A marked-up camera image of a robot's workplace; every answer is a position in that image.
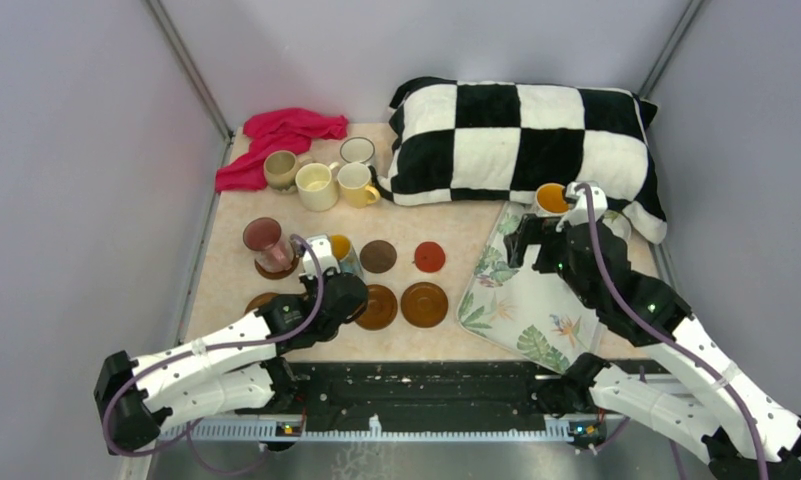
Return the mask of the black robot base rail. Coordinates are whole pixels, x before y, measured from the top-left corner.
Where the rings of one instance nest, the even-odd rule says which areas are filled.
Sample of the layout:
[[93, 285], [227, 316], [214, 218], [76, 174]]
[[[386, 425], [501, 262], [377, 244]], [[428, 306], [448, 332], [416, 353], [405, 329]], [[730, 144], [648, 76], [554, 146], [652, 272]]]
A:
[[597, 418], [585, 393], [527, 361], [294, 362], [294, 384], [261, 416], [294, 416], [308, 433], [540, 431], [555, 418]]

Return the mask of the amber wooden coaster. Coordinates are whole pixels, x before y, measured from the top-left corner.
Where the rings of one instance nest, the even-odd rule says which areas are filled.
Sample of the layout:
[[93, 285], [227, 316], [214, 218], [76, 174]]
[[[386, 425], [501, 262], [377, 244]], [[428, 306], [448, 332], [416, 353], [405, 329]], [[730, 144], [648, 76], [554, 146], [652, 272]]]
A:
[[400, 307], [404, 318], [411, 325], [432, 328], [446, 318], [449, 300], [440, 286], [431, 282], [417, 282], [403, 292]]
[[365, 311], [355, 323], [370, 331], [387, 328], [396, 318], [398, 301], [391, 289], [380, 284], [369, 284], [368, 303]]

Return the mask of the dark walnut wooden coaster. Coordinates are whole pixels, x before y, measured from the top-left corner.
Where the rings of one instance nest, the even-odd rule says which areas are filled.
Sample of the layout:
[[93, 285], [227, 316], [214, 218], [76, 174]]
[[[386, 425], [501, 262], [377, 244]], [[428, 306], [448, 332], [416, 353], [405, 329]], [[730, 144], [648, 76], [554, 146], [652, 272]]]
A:
[[386, 240], [368, 242], [360, 251], [362, 267], [371, 273], [382, 274], [391, 270], [397, 261], [395, 247]]
[[292, 261], [292, 263], [291, 263], [291, 265], [290, 265], [290, 267], [288, 269], [280, 270], [280, 271], [276, 271], [276, 272], [271, 272], [271, 271], [268, 271], [268, 270], [264, 269], [262, 267], [262, 265], [257, 260], [254, 260], [253, 263], [254, 263], [254, 268], [256, 269], [256, 271], [263, 278], [266, 278], [266, 279], [269, 279], [269, 280], [281, 280], [281, 279], [284, 279], [284, 278], [290, 276], [292, 273], [294, 273], [297, 270], [297, 268], [299, 266], [299, 263], [300, 263], [300, 257], [299, 256], [295, 256], [293, 261]]

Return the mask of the orange cup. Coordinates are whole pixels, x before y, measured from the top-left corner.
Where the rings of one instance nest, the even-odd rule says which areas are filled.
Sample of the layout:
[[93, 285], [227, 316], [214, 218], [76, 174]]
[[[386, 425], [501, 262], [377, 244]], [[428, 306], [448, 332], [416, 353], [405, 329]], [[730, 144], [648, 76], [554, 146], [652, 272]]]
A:
[[531, 213], [537, 217], [561, 217], [569, 210], [566, 187], [557, 183], [541, 185], [535, 192]]

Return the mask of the brown wooden coaster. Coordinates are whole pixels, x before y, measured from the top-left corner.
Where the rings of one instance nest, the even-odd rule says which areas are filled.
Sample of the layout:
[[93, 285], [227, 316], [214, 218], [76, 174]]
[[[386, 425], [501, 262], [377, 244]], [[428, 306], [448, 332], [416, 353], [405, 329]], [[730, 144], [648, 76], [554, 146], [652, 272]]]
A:
[[269, 303], [271, 300], [273, 300], [278, 296], [279, 294], [275, 292], [265, 292], [260, 295], [257, 295], [247, 303], [244, 313], [245, 314], [251, 313], [261, 308], [262, 306], [266, 305], [267, 303]]

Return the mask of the pink mug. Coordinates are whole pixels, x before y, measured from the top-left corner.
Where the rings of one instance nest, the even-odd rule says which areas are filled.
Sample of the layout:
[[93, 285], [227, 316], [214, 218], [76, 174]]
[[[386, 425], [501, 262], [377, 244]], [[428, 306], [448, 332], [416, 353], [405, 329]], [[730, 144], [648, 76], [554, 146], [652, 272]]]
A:
[[271, 272], [288, 269], [296, 256], [281, 225], [270, 217], [252, 220], [245, 227], [242, 240], [254, 260]]

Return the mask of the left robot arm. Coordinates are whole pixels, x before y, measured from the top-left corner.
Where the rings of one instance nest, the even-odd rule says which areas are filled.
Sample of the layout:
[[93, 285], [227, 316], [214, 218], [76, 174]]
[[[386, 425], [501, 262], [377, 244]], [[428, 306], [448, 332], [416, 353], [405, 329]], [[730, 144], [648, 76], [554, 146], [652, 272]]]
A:
[[366, 284], [351, 273], [301, 282], [304, 293], [274, 295], [190, 343], [108, 356], [94, 400], [110, 454], [139, 455], [163, 432], [217, 414], [290, 410], [299, 388], [284, 354], [332, 340], [368, 304]]

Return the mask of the red apple coaster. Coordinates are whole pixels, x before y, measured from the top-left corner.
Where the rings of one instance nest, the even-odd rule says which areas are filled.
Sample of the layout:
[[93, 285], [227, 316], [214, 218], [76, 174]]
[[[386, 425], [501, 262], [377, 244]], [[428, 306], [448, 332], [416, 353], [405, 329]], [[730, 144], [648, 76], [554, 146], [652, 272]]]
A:
[[414, 265], [422, 272], [439, 272], [445, 263], [446, 253], [437, 242], [422, 242], [414, 251]]

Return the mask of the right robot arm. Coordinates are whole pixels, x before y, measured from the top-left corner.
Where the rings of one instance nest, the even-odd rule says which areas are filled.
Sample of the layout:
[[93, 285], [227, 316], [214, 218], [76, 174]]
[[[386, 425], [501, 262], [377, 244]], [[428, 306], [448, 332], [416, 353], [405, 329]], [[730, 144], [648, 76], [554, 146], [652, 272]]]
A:
[[526, 215], [503, 243], [512, 267], [555, 274], [609, 330], [686, 387], [686, 401], [583, 353], [564, 373], [576, 412], [621, 413], [688, 450], [717, 479], [800, 479], [801, 415], [779, 405], [714, 343], [662, 280], [632, 268], [627, 243], [602, 222], [555, 227]]

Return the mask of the blue mug yellow inside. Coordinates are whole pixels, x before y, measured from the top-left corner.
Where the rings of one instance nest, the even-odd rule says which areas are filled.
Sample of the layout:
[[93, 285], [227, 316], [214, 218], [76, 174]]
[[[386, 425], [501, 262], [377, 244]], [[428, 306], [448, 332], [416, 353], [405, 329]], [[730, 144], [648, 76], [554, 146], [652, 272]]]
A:
[[363, 269], [351, 240], [344, 235], [331, 235], [329, 237], [332, 254], [338, 262], [343, 273], [356, 275], [364, 279]]

